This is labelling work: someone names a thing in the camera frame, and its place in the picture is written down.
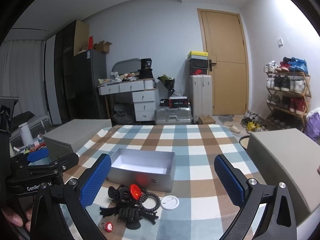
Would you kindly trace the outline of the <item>person's left hand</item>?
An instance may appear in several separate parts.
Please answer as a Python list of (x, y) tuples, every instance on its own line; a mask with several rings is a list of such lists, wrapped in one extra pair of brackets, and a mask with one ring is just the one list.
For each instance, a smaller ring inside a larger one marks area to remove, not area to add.
[(4, 207), (2, 208), (2, 212), (4, 217), (7, 219), (8, 222), (11, 224), (14, 224), (15, 226), (22, 227), (25, 226), (28, 231), (30, 231), (30, 226), (31, 226), (31, 217), (33, 213), (33, 209), (28, 209), (25, 213), (25, 216), (27, 218), (27, 222), (24, 223), (22, 218), (16, 214), (12, 209), (9, 207)]

